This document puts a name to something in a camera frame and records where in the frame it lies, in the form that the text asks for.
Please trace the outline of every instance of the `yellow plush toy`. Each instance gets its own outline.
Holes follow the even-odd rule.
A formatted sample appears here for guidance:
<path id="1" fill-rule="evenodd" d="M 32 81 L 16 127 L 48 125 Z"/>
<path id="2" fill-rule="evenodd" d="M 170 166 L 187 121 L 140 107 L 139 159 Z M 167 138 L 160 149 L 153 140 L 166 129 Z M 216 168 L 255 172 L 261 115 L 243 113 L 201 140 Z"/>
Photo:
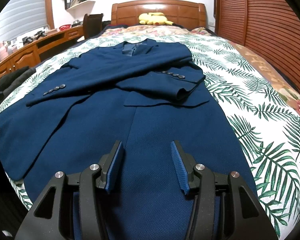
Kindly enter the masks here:
<path id="1" fill-rule="evenodd" d="M 163 13 L 143 13 L 139 16 L 140 24 L 147 25 L 172 25 L 173 22 L 167 20 Z"/>

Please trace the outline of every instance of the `chair backrest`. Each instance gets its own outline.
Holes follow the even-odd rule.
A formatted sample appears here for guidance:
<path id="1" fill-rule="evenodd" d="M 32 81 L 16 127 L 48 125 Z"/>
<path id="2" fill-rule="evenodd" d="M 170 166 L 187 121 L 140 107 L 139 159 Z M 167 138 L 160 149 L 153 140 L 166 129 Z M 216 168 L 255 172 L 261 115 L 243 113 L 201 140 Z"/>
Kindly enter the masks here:
<path id="1" fill-rule="evenodd" d="M 102 31 L 101 14 L 85 14 L 83 17 L 83 35 L 85 39 L 98 35 Z"/>

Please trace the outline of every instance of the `white fabric with green leaves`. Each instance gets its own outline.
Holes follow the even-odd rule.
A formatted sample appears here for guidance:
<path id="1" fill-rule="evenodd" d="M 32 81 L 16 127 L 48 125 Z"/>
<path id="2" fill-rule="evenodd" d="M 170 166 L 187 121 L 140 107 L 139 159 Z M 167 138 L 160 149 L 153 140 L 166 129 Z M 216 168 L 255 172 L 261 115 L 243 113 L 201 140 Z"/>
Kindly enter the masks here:
<path id="1" fill-rule="evenodd" d="M 158 37 L 123 33 L 88 40 L 38 67 L 37 73 L 3 101 L 0 112 L 23 98 L 71 58 L 97 46 L 114 46 L 123 41 L 136 43 L 147 38 L 157 42 L 180 42 L 191 50 L 193 61 L 206 75 L 206 87 L 222 107 L 241 144 L 255 178 L 259 201 L 277 235 L 284 239 L 300 220 L 300 117 L 222 38 L 199 34 Z M 32 203 L 23 181 L 10 182 L 29 209 Z"/>

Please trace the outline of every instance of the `silver bolt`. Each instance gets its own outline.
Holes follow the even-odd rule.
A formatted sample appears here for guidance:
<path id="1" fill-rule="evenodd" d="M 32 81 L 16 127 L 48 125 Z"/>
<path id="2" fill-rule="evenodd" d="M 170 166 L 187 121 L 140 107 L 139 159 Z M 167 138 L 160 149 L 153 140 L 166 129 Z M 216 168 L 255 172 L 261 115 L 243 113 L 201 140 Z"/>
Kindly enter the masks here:
<path id="1" fill-rule="evenodd" d="M 99 165 L 98 164 L 92 164 L 92 165 L 90 165 L 90 170 L 95 171 L 97 169 L 99 169 Z"/>
<path id="2" fill-rule="evenodd" d="M 197 170 L 199 170 L 199 171 L 202 171 L 202 170 L 204 170 L 204 168 L 205 168 L 205 166 L 203 165 L 203 164 L 197 164 L 196 166 L 195 166 L 195 168 L 197 169 Z"/>
<path id="3" fill-rule="evenodd" d="M 240 174 L 239 174 L 239 172 L 237 172 L 237 171 L 232 171 L 232 172 L 231 172 L 231 176 L 234 177 L 234 178 L 239 177 L 239 175 L 240 175 Z"/>
<path id="4" fill-rule="evenodd" d="M 63 175 L 64 173 L 62 171 L 58 171 L 54 176 L 56 176 L 56 178 L 61 178 Z"/>

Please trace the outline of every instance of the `sliding closet door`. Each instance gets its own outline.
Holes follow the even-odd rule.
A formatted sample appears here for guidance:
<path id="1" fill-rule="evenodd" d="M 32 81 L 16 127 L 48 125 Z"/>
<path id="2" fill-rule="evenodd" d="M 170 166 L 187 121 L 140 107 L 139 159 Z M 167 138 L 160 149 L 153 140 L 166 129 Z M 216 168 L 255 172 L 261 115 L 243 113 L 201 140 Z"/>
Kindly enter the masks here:
<path id="1" fill-rule="evenodd" d="M 217 0 L 218 35 L 253 50 L 300 89 L 300 21 L 285 0 Z"/>

